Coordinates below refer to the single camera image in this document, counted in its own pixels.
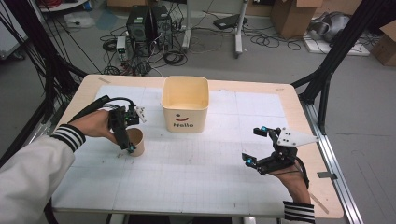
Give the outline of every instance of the red smile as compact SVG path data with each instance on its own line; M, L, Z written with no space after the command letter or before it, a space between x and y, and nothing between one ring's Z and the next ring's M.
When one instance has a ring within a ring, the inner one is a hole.
M189 120L189 118L185 118L185 119L176 119L177 121L187 121Z

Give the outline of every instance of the computer tower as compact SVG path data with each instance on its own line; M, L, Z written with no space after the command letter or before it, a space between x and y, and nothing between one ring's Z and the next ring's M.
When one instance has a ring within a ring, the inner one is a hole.
M166 6L152 7L151 11L160 49L162 47L171 49L173 47L172 18Z
M134 42L146 42L148 44L155 38L153 20L148 6L132 6L126 27Z

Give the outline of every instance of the white sleeve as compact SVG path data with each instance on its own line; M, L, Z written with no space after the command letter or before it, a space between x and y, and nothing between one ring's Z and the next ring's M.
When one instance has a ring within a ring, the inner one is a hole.
M11 157L0 169L0 223L36 223L84 142L79 130L62 125Z

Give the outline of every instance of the human hand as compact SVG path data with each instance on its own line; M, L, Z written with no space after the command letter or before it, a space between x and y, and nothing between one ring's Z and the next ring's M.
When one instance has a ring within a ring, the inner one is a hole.
M301 172L299 162L296 161L294 165L272 172L270 175L276 176L282 182L295 203L311 204L311 198L309 197L309 192L304 182L304 174Z
M108 129L108 111L96 110L82 118L71 121L69 125L78 128L89 137L105 137L117 144L116 137Z

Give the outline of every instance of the yellow bin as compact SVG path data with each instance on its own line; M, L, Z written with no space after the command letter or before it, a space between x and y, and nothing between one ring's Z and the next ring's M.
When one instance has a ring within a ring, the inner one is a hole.
M163 84L163 114L172 133L201 133L209 106L204 77L167 77Z

